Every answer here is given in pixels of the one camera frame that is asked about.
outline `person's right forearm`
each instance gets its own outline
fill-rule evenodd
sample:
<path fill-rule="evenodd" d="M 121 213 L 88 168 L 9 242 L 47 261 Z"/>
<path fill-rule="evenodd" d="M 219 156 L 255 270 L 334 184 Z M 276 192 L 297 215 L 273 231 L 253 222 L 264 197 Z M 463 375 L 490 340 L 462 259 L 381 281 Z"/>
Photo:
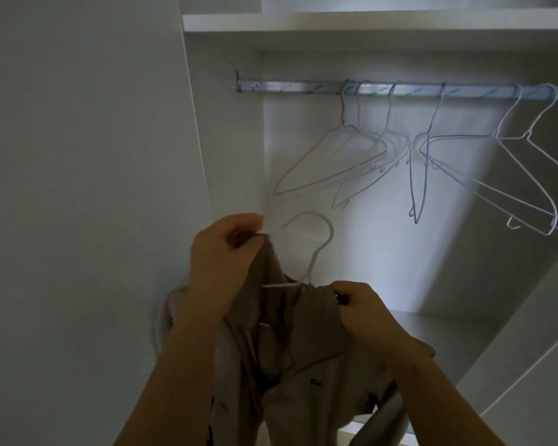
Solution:
<path fill-rule="evenodd" d="M 402 328 L 385 355 L 420 446 L 504 446 Z"/>

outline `white shelf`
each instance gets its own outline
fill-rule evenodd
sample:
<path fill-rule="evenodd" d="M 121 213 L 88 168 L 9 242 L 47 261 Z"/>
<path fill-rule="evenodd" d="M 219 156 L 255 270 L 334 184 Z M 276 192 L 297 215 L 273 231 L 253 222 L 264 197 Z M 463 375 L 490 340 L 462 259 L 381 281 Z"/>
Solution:
<path fill-rule="evenodd" d="M 558 7 L 184 15 L 184 31 L 256 50 L 558 50 Z"/>

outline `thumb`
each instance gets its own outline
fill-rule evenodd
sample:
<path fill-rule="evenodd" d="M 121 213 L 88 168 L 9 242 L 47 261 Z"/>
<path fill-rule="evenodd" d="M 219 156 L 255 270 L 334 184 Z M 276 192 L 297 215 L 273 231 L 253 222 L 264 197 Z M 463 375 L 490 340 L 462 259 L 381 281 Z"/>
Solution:
<path fill-rule="evenodd" d="M 264 235 L 255 235 L 248 239 L 241 247 L 233 251 L 234 256 L 245 264 L 250 266 L 258 251 L 264 246 L 266 237 Z"/>

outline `finger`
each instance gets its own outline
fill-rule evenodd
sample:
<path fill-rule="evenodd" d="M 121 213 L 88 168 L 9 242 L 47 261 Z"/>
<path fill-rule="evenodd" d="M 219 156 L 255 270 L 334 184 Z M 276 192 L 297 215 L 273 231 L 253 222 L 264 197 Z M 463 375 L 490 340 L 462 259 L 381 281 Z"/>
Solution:
<path fill-rule="evenodd" d="M 255 213 L 234 214 L 218 220 L 206 230 L 225 239 L 233 231 L 259 231 L 264 219 L 264 216 Z"/>
<path fill-rule="evenodd" d="M 355 297 L 357 294 L 365 291 L 372 291 L 372 287 L 367 283 L 336 281 L 329 285 L 335 294 L 348 295 Z"/>
<path fill-rule="evenodd" d="M 242 263 L 250 266 L 258 251 L 264 246 L 267 237 L 256 235 L 248 239 L 241 247 L 232 251 L 232 254 Z"/>

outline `hand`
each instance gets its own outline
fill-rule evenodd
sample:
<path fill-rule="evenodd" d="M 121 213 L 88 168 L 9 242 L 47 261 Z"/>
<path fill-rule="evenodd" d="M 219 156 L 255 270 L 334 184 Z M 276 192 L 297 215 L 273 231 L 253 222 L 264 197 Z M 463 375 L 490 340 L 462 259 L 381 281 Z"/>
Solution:
<path fill-rule="evenodd" d="M 367 283 L 338 281 L 330 288 L 336 294 L 349 296 L 347 305 L 339 305 L 345 329 L 378 352 L 387 354 L 400 339 L 409 336 Z"/>
<path fill-rule="evenodd" d="M 190 249 L 187 301 L 201 313 L 219 319 L 227 313 L 265 237 L 255 235 L 239 248 L 228 241 L 241 231 L 259 231 L 263 221 L 258 214 L 227 216 L 196 235 Z"/>

